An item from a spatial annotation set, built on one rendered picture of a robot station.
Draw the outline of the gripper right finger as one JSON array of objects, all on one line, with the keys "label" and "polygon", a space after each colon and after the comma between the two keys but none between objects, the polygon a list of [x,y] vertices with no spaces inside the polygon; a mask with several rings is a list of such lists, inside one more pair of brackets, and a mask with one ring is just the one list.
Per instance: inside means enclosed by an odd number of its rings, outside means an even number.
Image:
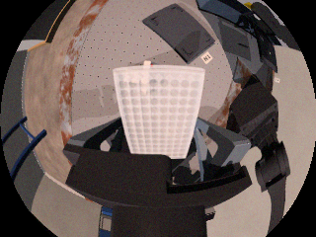
[{"label": "gripper right finger", "polygon": [[[218,149],[213,158],[201,131],[217,143]],[[211,180],[223,166],[240,162],[252,145],[247,137],[199,117],[197,117],[194,135],[201,181]]]}]

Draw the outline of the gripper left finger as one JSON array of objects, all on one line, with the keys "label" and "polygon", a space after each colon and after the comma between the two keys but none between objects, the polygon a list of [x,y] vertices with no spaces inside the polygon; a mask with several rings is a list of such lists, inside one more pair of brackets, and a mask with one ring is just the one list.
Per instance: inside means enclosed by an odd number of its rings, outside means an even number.
[{"label": "gripper left finger", "polygon": [[83,148],[101,150],[101,143],[104,142],[116,130],[117,133],[109,151],[120,152],[124,135],[121,117],[115,118],[107,123],[76,134],[70,137],[67,143],[82,146]]}]

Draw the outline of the white multi-well plate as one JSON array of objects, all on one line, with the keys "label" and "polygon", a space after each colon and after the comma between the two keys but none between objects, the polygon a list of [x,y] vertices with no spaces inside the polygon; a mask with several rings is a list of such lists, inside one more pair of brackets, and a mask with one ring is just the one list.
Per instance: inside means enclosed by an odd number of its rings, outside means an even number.
[{"label": "white multi-well plate", "polygon": [[186,158],[198,117],[205,69],[136,65],[115,68],[113,73],[130,153]]}]

